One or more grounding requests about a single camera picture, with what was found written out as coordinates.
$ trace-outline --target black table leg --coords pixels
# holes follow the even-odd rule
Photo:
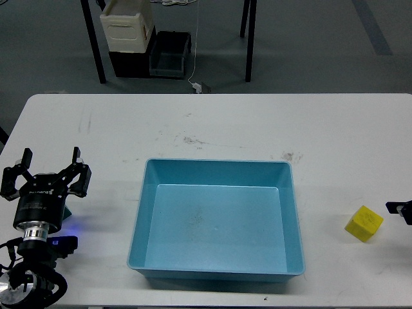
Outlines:
[[[243,3],[242,23],[240,25],[240,37],[245,37],[247,15],[249,13],[249,7],[250,7],[250,0],[245,0],[245,2]]]
[[[2,127],[0,127],[0,142],[1,142],[3,145],[6,145],[7,140],[8,140],[8,135],[7,135],[7,133],[3,130]]]
[[[89,40],[90,40],[91,50],[92,50],[93,56],[95,58],[95,64],[96,64],[96,69],[97,69],[97,73],[98,73],[98,79],[100,80],[101,84],[105,84],[106,83],[106,76],[104,75],[102,57],[100,56],[100,51],[98,50],[95,27],[93,25],[93,20],[91,19],[89,0],[80,0],[80,1],[82,3],[84,21],[86,22],[86,27],[87,27],[88,33],[89,33]]]
[[[246,55],[246,77],[245,81],[250,82],[252,78],[253,43],[255,37],[256,6],[258,0],[250,0],[249,32],[247,39]]]
[[[104,7],[106,6],[104,0],[97,0],[97,3],[99,5],[100,9],[103,11]]]

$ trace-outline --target yellow cube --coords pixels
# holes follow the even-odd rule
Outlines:
[[[357,239],[365,242],[376,233],[383,221],[384,218],[375,214],[366,206],[362,206],[352,216],[351,220],[345,226],[345,230]]]

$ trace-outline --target table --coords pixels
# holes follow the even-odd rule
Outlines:
[[[57,172],[79,146],[93,172],[69,196],[61,235],[79,248],[59,260],[57,303],[86,306],[411,306],[412,227],[385,203],[412,197],[412,96],[36,95],[0,156],[23,149],[32,174]],[[306,272],[287,284],[145,279],[126,265],[148,158],[287,160],[292,164]],[[17,201],[0,200],[1,241]],[[384,217],[368,243],[344,230],[366,205]],[[1,261],[6,252],[1,253]]]

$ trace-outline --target blue tray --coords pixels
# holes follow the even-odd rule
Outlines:
[[[290,164],[148,160],[127,264],[161,278],[284,282],[302,274]]]

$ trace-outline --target scuff mark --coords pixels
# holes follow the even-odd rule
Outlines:
[[[200,145],[212,145],[212,146],[219,146],[219,147],[246,148],[246,147],[243,147],[243,146],[219,145],[219,144],[212,144],[212,143],[202,142],[201,140],[198,140],[198,139],[195,140],[195,139],[193,139],[191,137],[188,137],[188,136],[184,137],[183,141],[186,144],[189,144],[189,145],[200,144]]]
[[[199,141],[199,140],[193,140],[191,137],[185,137],[184,139],[183,139],[183,141],[186,143],[186,144],[196,144],[196,143],[198,143],[198,144],[206,144],[205,142],[201,142],[201,141]]]
[[[90,127],[91,127],[91,116],[92,116],[92,114],[93,114],[93,111],[91,111],[91,112],[90,112],[90,115],[89,115],[89,122],[88,122],[88,134],[90,133]]]
[[[291,164],[298,164],[299,161],[303,158],[303,154],[301,153],[295,154],[293,151],[291,152],[283,151],[281,158],[285,161],[288,161]]]

